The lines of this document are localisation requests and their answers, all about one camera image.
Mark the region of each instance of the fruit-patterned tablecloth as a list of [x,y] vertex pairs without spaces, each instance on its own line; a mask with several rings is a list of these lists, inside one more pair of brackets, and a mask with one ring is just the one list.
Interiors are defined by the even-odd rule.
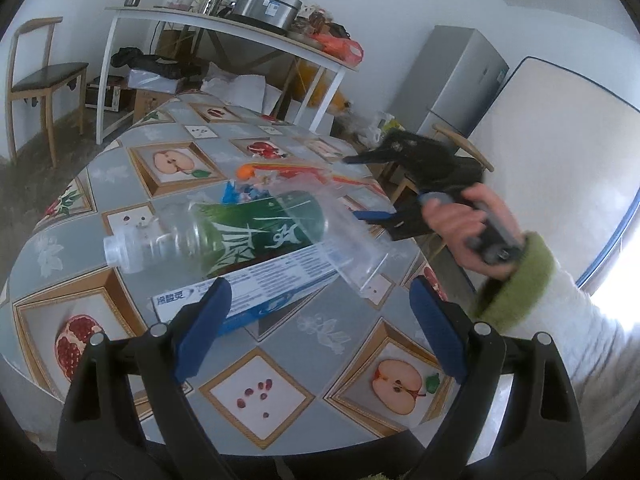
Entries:
[[[0,351],[64,399],[68,375],[99,325],[111,339],[158,322],[151,298],[199,282],[188,266],[121,274],[102,240],[124,224],[192,201],[219,203],[243,164],[329,164],[348,186],[345,206],[390,203],[365,166],[340,163],[345,142],[187,92],[110,144],[46,211],[0,294]],[[369,289],[341,279],[220,336],[184,391],[226,454],[297,454],[411,430],[423,441],[454,393],[409,306],[408,285],[435,276],[413,240],[396,243]],[[140,381],[132,380],[146,435],[160,441]]]

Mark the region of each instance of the person's arm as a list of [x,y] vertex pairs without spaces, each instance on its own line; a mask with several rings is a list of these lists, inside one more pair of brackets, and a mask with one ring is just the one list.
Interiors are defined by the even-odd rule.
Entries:
[[607,319],[559,267],[542,238],[524,235],[487,186],[478,184],[464,195],[485,202],[517,239],[525,240],[519,263],[488,266],[466,247],[466,239],[484,229],[482,212],[431,200],[423,208],[424,219],[460,266],[491,278],[469,313],[473,318],[485,320],[503,335],[531,338],[542,331],[554,338],[574,387],[592,466],[640,400],[640,326],[626,332]]

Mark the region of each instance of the black chair seat cushion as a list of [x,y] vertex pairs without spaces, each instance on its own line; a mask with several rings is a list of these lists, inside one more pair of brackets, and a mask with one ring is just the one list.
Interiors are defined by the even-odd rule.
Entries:
[[51,88],[65,79],[79,74],[89,66],[88,63],[61,63],[41,68],[37,72],[18,81],[11,89],[12,92],[25,92]]

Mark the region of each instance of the wooden chair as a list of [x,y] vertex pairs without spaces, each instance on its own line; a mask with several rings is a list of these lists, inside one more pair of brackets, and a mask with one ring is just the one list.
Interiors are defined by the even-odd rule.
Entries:
[[[480,151],[468,139],[465,139],[465,137],[463,137],[462,135],[457,134],[456,132],[452,131],[446,126],[442,126],[441,124],[434,124],[432,128],[435,130],[435,134],[433,136],[434,139],[437,137],[438,134],[444,135],[445,137],[447,137],[447,139],[451,140],[457,147],[459,147],[464,152],[467,152],[475,160],[477,160],[480,164],[482,164],[483,168],[491,172],[495,170],[494,166],[486,159],[486,157],[482,153],[480,153]],[[417,187],[415,187],[415,184],[408,177],[405,176],[402,178],[402,180],[400,181],[400,184],[391,195],[391,198],[390,198],[391,202],[396,203],[396,201],[400,198],[400,195],[402,195],[402,192],[407,188],[411,189],[416,194],[418,193],[418,189]],[[447,245],[443,242],[433,254],[430,254],[431,258],[438,256],[438,254],[440,254],[440,252],[446,246]]]
[[[13,101],[17,99],[40,98],[40,126],[42,132],[47,132],[49,139],[49,151],[53,167],[57,166],[56,145],[53,132],[53,92],[70,83],[80,76],[80,108],[79,127],[80,135],[84,133],[84,102],[86,98],[86,69],[88,63],[61,63],[50,65],[51,42],[53,29],[62,21],[58,18],[37,18],[29,20],[21,25],[14,34],[9,53],[9,65],[6,78],[6,132],[9,140],[11,160],[16,160],[14,137],[14,110]],[[18,48],[18,39],[21,35],[33,32],[39,28],[49,27],[47,43],[44,48],[42,68],[14,84],[15,55]]]

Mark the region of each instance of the silver screw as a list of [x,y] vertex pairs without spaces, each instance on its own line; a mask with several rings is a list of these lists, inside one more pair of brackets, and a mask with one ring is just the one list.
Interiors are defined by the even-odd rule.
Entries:
[[153,337],[162,337],[166,334],[166,331],[167,328],[164,323],[157,323],[149,329],[149,332]]
[[89,339],[89,344],[91,346],[98,346],[98,345],[101,345],[103,341],[104,341],[104,334],[102,332],[98,332],[91,336],[91,339]]
[[491,333],[491,327],[487,323],[476,323],[474,330],[479,335],[489,335]]
[[540,332],[536,337],[538,338],[538,341],[543,345],[550,345],[553,341],[551,339],[551,336],[546,332]]

